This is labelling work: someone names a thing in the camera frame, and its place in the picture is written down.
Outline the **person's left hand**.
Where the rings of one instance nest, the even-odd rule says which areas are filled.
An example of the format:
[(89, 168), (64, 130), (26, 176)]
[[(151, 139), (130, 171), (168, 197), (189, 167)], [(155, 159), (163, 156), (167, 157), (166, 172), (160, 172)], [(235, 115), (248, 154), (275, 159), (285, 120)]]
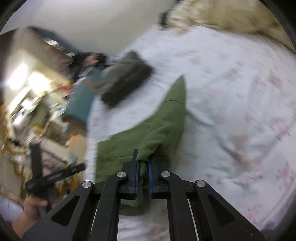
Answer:
[(12, 221), (12, 228), (19, 238), (22, 238), (34, 224), (36, 224), (40, 216), (40, 208), (45, 208), (48, 201), (34, 195), (27, 195), (23, 203), (22, 213)]

